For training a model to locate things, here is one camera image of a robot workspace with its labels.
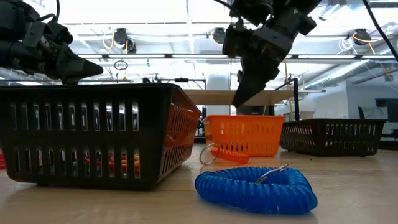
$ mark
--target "wooden shelf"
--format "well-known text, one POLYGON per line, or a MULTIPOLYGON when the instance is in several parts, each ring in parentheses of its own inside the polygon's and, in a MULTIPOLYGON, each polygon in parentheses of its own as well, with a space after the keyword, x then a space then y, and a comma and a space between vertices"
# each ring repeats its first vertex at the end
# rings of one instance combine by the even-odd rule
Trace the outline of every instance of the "wooden shelf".
MULTIPOLYGON (((231 105, 236 91, 229 90, 184 90, 196 105, 231 105)), ((292 90, 264 90, 250 100, 246 106, 272 106, 293 97, 292 90)))

